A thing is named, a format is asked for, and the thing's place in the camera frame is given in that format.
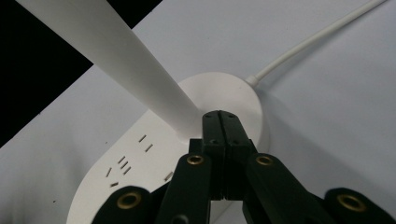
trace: white power cable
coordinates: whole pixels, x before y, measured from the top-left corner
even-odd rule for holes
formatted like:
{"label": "white power cable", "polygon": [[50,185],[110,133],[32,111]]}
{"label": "white power cable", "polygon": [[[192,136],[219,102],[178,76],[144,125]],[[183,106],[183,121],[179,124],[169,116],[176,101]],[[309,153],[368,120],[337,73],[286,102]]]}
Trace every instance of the white power cable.
{"label": "white power cable", "polygon": [[335,31],[339,30],[343,26],[347,25],[348,23],[354,21],[359,16],[363,15],[364,13],[370,11],[371,9],[377,7],[381,3],[387,0],[371,0],[368,3],[364,4],[363,6],[355,9],[351,13],[347,14],[345,17],[339,19],[338,21],[334,22],[333,24],[327,26],[326,28],[320,30],[319,32],[315,33],[314,35],[308,37],[306,40],[295,46],[294,48],[290,49],[286,53],[280,55],[266,67],[264,67],[260,73],[255,76],[250,76],[246,79],[246,82],[251,87],[256,87],[259,84],[259,81],[262,80],[265,76],[267,76],[271,71],[275,68],[280,66],[283,62],[294,56],[295,54],[299,53],[303,49],[311,46],[321,38],[334,33]]}

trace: socket hole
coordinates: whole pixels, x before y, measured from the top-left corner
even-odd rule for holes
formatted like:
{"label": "socket hole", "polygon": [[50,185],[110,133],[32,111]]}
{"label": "socket hole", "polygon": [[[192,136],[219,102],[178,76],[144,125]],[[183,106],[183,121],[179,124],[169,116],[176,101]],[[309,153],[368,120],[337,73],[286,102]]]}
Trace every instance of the socket hole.
{"label": "socket hole", "polygon": [[119,164],[125,159],[125,156],[123,156],[120,160],[119,160]]}
{"label": "socket hole", "polygon": [[168,181],[168,179],[170,179],[173,175],[173,172],[169,173],[169,175],[167,175],[164,179],[164,181]]}
{"label": "socket hole", "polygon": [[129,170],[131,170],[131,166],[128,167],[128,169],[126,169],[126,171],[123,174],[126,175],[126,173],[128,173]]}
{"label": "socket hole", "polygon": [[152,148],[152,144],[149,145],[148,148],[146,148],[145,152],[148,152],[151,148]]}
{"label": "socket hole", "polygon": [[119,182],[112,183],[112,184],[110,184],[110,187],[111,187],[111,188],[116,187],[118,184],[119,184]]}
{"label": "socket hole", "polygon": [[141,143],[141,142],[143,141],[143,139],[145,139],[145,137],[146,137],[146,135],[143,135],[143,137],[141,137],[141,138],[139,139],[139,143]]}
{"label": "socket hole", "polygon": [[110,167],[110,168],[108,168],[108,171],[107,171],[106,177],[108,177],[108,176],[110,175],[110,172],[111,172],[111,167]]}
{"label": "socket hole", "polygon": [[126,161],[126,162],[121,166],[121,170],[126,166],[126,164],[128,164],[128,161]]}

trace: white power strip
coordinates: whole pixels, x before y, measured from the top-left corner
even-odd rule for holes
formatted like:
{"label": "white power strip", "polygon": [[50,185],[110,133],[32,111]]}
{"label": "white power strip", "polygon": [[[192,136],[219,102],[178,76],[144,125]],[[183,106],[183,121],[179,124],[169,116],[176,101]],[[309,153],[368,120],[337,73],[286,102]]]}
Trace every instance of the white power strip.
{"label": "white power strip", "polygon": [[[269,130],[262,106],[244,80],[224,73],[205,73],[189,77],[179,85],[202,115],[213,110],[235,114],[258,150],[268,151]],[[67,223],[92,223],[111,193],[125,186],[154,191],[172,178],[178,159],[188,149],[188,142],[179,139],[168,124],[148,111],[86,174],[73,199]],[[228,204],[212,203],[211,220]]]}

